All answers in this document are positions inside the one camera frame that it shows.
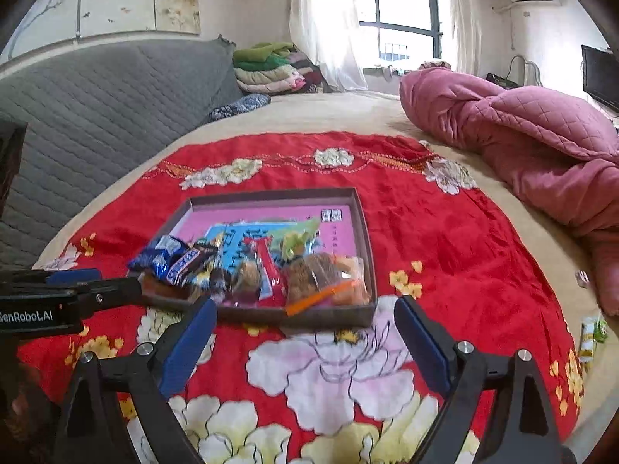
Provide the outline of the dark blue patterned cloth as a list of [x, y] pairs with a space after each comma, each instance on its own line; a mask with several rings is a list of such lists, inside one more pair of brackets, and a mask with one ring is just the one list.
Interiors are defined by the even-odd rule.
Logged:
[[236, 99], [233, 103], [221, 105], [212, 109], [207, 116], [207, 122], [213, 123], [221, 119], [232, 118], [239, 114], [252, 112], [268, 106], [269, 103], [271, 103], [271, 96], [262, 93], [251, 93], [247, 96], [242, 96], [240, 99]]

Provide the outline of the green pastry snack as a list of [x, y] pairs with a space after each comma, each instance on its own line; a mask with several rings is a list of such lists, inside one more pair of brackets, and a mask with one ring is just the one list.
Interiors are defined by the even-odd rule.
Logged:
[[288, 223], [278, 229], [271, 229], [271, 251], [282, 263], [289, 263], [311, 251], [320, 227], [320, 219], [313, 217], [300, 222]]

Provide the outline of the black television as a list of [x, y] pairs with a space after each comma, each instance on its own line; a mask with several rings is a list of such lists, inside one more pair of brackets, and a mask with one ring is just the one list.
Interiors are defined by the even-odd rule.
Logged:
[[613, 53], [582, 45], [583, 91], [617, 112], [619, 109], [619, 63]]

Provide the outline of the white sheer curtain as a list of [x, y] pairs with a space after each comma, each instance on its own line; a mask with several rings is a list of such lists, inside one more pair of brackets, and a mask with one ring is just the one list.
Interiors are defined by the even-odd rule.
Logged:
[[291, 0], [289, 5], [293, 43], [337, 91], [367, 88], [359, 63], [359, 30], [355, 0]]

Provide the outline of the small crumpled wrapper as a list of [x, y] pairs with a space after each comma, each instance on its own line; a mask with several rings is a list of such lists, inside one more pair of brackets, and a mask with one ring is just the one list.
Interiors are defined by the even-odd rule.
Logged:
[[575, 279], [578, 286], [581, 288], [588, 288], [591, 286], [590, 278], [584, 270], [578, 270], [578, 272], [575, 273]]

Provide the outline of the floral wall painting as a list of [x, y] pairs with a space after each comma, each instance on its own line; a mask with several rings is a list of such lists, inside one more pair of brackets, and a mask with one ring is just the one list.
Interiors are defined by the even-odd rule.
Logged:
[[72, 39], [133, 31], [200, 33], [198, 0], [36, 0], [1, 51], [3, 63]]

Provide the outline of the small brown cake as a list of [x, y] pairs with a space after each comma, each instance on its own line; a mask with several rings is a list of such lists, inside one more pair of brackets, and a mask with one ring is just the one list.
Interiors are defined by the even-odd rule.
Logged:
[[243, 259], [233, 275], [231, 292], [235, 300], [256, 302], [260, 297], [261, 272], [256, 261]]

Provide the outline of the red candy bar wrapper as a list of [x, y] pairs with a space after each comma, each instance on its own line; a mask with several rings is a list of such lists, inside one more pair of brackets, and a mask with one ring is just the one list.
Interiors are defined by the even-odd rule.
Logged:
[[283, 307], [286, 303], [286, 285], [270, 251], [270, 237], [243, 239], [243, 244], [257, 263], [260, 275], [258, 307]]

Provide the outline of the red floral cloth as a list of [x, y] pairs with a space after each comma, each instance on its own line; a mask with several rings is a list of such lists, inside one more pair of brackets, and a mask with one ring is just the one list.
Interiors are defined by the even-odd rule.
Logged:
[[[377, 309], [367, 327], [222, 322], [237, 265], [201, 297], [212, 335], [184, 388], [156, 383], [156, 342], [193, 303], [146, 297], [13, 353], [17, 432], [45, 463], [571, 463], [583, 384], [557, 297], [508, 218], [455, 161], [404, 137], [239, 136], [177, 150], [41, 269], [128, 263], [186, 200], [279, 189], [357, 191]], [[455, 341], [448, 396], [429, 390], [395, 325], [411, 295]]]

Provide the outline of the peach pastry snack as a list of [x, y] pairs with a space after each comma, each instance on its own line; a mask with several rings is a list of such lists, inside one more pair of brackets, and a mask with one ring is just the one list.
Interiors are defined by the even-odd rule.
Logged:
[[364, 261], [358, 257], [336, 256], [335, 265], [341, 278], [351, 280], [346, 288], [337, 291], [332, 298], [336, 306], [366, 306], [371, 298], [366, 289]]

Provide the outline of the yellow cake snack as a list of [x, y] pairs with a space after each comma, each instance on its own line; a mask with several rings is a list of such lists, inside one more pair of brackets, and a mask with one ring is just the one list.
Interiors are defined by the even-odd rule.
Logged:
[[194, 272], [189, 279], [190, 300], [201, 297], [210, 288], [211, 273], [215, 268], [221, 266], [222, 244], [224, 244], [224, 232], [216, 234], [211, 239], [199, 238], [193, 243], [193, 247], [201, 249], [208, 257], [207, 261], [200, 265], [197, 272]]

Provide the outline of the blue cookie packet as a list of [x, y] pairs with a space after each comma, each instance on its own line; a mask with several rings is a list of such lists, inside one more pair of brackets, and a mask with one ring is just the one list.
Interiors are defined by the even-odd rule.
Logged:
[[164, 282], [172, 265], [190, 249], [183, 240], [162, 235], [151, 240], [129, 263], [133, 272], [149, 272]]

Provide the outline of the brown cake clear pack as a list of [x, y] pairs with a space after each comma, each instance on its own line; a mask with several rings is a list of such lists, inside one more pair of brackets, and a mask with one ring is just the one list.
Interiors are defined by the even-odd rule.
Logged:
[[341, 278], [335, 254], [308, 254], [283, 269], [286, 280], [286, 314], [298, 315], [317, 306], [336, 306], [332, 298], [351, 280]]

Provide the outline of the rice cracker snack pack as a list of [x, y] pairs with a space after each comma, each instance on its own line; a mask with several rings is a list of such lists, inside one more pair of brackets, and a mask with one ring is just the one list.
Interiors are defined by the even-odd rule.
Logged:
[[158, 281], [150, 273], [141, 273], [137, 280], [140, 282], [140, 287], [142, 287], [142, 292], [146, 297], [165, 297], [165, 299], [183, 300], [187, 303], [195, 301], [195, 297], [192, 297], [189, 288]]

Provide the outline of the dark chocolate bar wrapper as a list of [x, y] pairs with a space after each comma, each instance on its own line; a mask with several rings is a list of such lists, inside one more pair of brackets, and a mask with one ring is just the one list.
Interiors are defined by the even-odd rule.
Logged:
[[194, 244], [167, 271], [164, 282], [183, 287], [195, 273], [202, 271], [206, 264], [218, 254], [218, 247], [213, 244]]

